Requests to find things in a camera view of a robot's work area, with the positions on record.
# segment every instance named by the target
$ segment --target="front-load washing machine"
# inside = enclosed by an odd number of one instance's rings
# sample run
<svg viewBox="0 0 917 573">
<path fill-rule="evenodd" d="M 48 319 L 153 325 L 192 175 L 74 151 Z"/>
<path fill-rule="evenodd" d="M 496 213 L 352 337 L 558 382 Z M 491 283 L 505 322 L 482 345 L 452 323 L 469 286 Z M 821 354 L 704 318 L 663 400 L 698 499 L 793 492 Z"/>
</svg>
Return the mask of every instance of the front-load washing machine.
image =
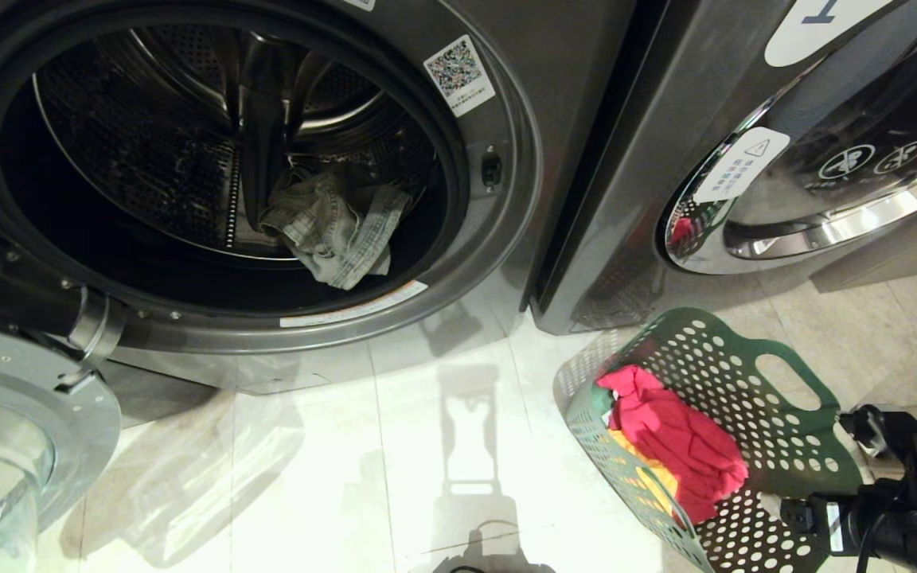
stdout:
<svg viewBox="0 0 917 573">
<path fill-rule="evenodd" d="M 269 394 L 503 337 L 633 8 L 0 0 L 0 420 L 30 436 L 0 503 L 80 496 L 112 375 Z M 352 290 L 259 228 L 336 168 L 410 196 Z"/>
<path fill-rule="evenodd" d="M 626 40 L 537 280 L 539 327 L 916 258 L 917 0 L 645 10 L 653 32 Z"/>
</svg>

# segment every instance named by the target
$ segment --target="basket handle hole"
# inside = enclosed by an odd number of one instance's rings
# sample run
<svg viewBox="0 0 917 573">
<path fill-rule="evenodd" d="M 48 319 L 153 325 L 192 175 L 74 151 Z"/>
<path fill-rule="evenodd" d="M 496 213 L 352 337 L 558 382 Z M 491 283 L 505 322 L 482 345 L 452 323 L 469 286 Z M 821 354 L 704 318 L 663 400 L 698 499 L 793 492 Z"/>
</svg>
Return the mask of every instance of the basket handle hole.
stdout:
<svg viewBox="0 0 917 573">
<path fill-rule="evenodd" d="M 822 406 L 819 396 L 812 392 L 812 388 L 809 388 L 809 385 L 794 371 L 794 368 L 780 356 L 774 354 L 757 356 L 756 368 L 792 405 L 810 412 L 819 410 L 819 407 Z"/>
</svg>

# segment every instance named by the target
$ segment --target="yellow cloth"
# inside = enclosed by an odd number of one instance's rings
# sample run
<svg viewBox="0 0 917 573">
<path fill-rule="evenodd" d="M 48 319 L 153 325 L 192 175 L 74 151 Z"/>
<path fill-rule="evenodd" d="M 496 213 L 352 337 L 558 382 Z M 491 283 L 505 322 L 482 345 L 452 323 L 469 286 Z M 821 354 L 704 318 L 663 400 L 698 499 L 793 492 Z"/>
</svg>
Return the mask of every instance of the yellow cloth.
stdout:
<svg viewBox="0 0 917 573">
<path fill-rule="evenodd" d="M 672 473 L 670 473 L 669 469 L 667 469 L 667 467 L 663 465 L 662 462 L 659 460 L 652 460 L 646 456 L 643 456 L 643 454 L 640 454 L 637 447 L 634 446 L 632 442 L 629 442 L 629 439 L 625 438 L 625 433 L 622 433 L 622 431 L 616 431 L 615 429 L 607 429 L 607 431 L 611 433 L 611 437 L 615 439 L 615 442 L 617 442 L 619 446 L 627 450 L 627 453 L 632 454 L 637 458 L 637 460 L 640 460 L 644 464 L 648 465 L 650 471 L 652 471 L 653 475 L 656 476 L 656 479 L 660 482 L 660 485 L 665 487 L 667 493 L 672 494 L 672 496 L 677 495 L 677 479 L 674 478 Z M 668 512 L 670 515 L 674 515 L 672 503 L 670 503 L 669 498 L 663 494 L 653 479 L 647 473 L 642 471 L 641 468 L 638 470 L 638 473 L 639 478 L 643 481 L 643 485 L 648 490 L 650 490 L 650 492 L 653 494 L 653 497 L 656 497 L 656 500 L 658 500 L 660 508 L 662 508 L 663 511 Z"/>
</svg>

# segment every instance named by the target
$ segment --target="pink towel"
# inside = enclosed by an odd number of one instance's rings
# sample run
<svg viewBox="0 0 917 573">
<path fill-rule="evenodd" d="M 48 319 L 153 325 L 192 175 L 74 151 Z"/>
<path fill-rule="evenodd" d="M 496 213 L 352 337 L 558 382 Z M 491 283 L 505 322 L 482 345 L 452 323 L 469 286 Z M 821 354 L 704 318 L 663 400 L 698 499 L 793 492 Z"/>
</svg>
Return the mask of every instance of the pink towel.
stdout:
<svg viewBox="0 0 917 573">
<path fill-rule="evenodd" d="M 692 523 L 716 517 L 714 505 L 749 476 L 735 439 L 634 364 L 597 384 L 618 393 L 611 429 L 625 433 L 643 456 L 669 469 L 678 482 L 677 503 Z"/>
</svg>

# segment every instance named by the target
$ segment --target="green laundry basket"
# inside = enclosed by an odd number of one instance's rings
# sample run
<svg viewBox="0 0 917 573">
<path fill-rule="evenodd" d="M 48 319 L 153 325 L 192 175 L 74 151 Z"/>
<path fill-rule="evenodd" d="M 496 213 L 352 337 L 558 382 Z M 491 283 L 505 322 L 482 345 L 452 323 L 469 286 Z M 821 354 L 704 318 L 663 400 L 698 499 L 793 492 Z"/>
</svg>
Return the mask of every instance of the green laundry basket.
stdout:
<svg viewBox="0 0 917 573">
<path fill-rule="evenodd" d="M 756 368 L 762 355 L 783 359 L 820 407 L 808 411 L 787 402 Z M 611 396 L 595 380 L 629 364 L 654 373 L 731 433 L 742 450 L 749 478 L 717 504 L 716 518 L 693 527 L 648 465 L 609 435 L 601 416 L 611 409 Z M 599 371 L 576 372 L 592 378 L 579 381 L 565 413 L 568 428 L 634 515 L 667 544 L 710 573 L 813 573 L 825 562 L 825 552 L 772 518 L 757 498 L 854 492 L 862 485 L 854 459 L 834 438 L 837 399 L 793 349 L 740 337 L 709 312 L 680 308 L 649 323 Z"/>
</svg>

